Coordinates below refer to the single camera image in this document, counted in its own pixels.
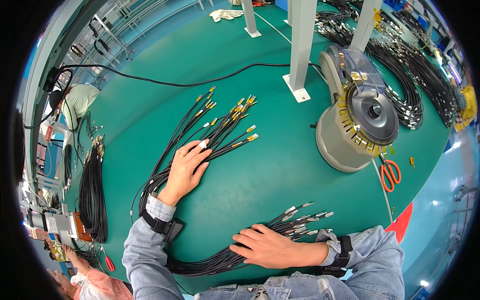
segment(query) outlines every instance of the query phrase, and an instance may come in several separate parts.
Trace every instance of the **yellow shirt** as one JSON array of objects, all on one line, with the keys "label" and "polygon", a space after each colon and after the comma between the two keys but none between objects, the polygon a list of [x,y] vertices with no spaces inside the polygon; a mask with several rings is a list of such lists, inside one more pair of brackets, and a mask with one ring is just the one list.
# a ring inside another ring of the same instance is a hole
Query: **yellow shirt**
[{"label": "yellow shirt", "polygon": [[460,111],[460,114],[463,119],[463,123],[462,124],[455,123],[455,129],[457,131],[462,130],[465,126],[468,126],[473,121],[473,119],[477,115],[477,109],[478,109],[477,97],[475,96],[475,90],[473,89],[473,86],[467,85],[461,92],[465,96],[467,106],[465,107],[464,110]]}]

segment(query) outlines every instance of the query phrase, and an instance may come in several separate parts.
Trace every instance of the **green table surface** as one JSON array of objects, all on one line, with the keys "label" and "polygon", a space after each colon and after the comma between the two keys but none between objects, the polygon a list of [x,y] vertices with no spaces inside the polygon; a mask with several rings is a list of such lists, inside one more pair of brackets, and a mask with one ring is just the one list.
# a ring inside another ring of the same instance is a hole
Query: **green table surface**
[{"label": "green table surface", "polygon": [[[287,13],[276,7],[255,11],[291,39],[291,27],[283,22]],[[159,40],[122,71],[126,74],[173,83],[194,83],[229,74],[254,62],[288,63],[290,43],[256,16],[262,36],[251,38],[245,20],[236,18],[214,23],[203,16]],[[315,33],[310,60],[318,62],[329,43]],[[380,73],[397,91],[399,85],[380,65]],[[231,78],[215,82],[218,104],[198,122],[200,128],[227,113],[250,94],[258,104],[239,123],[231,137],[255,124],[260,137],[214,160],[199,186],[181,199],[176,217],[185,222],[183,231],[169,245],[168,253],[183,261],[198,261],[231,244],[232,235],[254,223],[268,222],[292,205],[314,201],[298,214],[334,211],[335,214],[309,225],[311,229],[332,228],[337,235],[390,224],[381,184],[372,164],[348,174],[329,166],[315,142],[315,123],[330,105],[327,84],[309,67],[305,88],[311,99],[297,103],[282,76],[288,67],[253,67]],[[179,88],[116,76],[91,105],[92,120],[104,128],[103,184],[108,215],[105,250],[116,270],[109,275],[126,280],[121,264],[123,243],[132,226],[130,207],[140,185],[148,179],[182,116],[213,84]],[[424,122],[416,131],[400,126],[390,156],[401,169],[402,181],[388,194],[394,218],[417,195],[440,157],[450,130],[441,122],[433,105],[423,95]],[[91,146],[84,129],[80,141]],[[416,169],[409,158],[415,158]],[[73,173],[66,193],[72,210],[78,196],[82,167]],[[138,199],[133,217],[137,219]],[[177,281],[190,293],[229,283],[262,283],[263,278],[292,272],[249,266],[215,276]]]}]

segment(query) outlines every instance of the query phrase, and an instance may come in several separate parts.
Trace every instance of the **orange scissors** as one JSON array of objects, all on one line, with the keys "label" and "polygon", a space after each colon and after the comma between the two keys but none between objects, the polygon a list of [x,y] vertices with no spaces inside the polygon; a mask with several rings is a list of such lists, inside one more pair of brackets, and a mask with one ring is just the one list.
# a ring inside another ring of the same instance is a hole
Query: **orange scissors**
[{"label": "orange scissors", "polygon": [[[402,174],[400,173],[400,168],[392,160],[385,159],[385,157],[382,153],[380,153],[380,158],[382,159],[382,165],[380,166],[380,172],[381,172],[380,177],[382,178],[382,184],[384,185],[384,188],[387,192],[393,192],[393,190],[395,188],[394,182],[396,184],[399,184],[400,181],[402,180]],[[393,173],[392,165],[396,168],[396,171],[398,173],[398,179],[395,177],[395,174]],[[390,181],[390,186],[392,187],[391,189],[389,189],[387,187],[387,185],[385,184],[384,174],[387,175],[388,181]]]}]

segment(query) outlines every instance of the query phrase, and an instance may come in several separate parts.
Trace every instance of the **left hand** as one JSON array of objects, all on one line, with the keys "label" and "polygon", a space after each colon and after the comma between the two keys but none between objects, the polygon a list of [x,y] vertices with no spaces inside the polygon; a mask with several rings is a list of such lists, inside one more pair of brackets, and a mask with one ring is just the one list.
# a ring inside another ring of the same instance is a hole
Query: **left hand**
[{"label": "left hand", "polygon": [[181,197],[198,185],[205,169],[207,169],[208,162],[198,165],[212,153],[212,149],[202,152],[202,147],[198,145],[200,142],[190,142],[175,152],[167,185],[158,194],[158,200],[170,206],[175,206]]},{"label": "left hand", "polygon": [[233,239],[250,248],[230,245],[230,250],[246,258],[244,263],[268,269],[320,265],[328,255],[324,242],[293,242],[262,224],[242,229]]}]

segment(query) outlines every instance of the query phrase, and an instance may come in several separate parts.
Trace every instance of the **pink clothing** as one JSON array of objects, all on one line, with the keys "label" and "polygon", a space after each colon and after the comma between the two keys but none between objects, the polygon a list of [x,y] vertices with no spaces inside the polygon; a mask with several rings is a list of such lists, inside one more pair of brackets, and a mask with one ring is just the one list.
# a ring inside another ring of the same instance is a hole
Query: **pink clothing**
[{"label": "pink clothing", "polygon": [[[103,296],[112,300],[133,300],[132,293],[125,286],[123,281],[111,278],[107,274],[98,271],[97,269],[90,269],[86,275],[86,280],[89,284],[93,285]],[[82,286],[79,286],[74,300],[80,300]]]}]

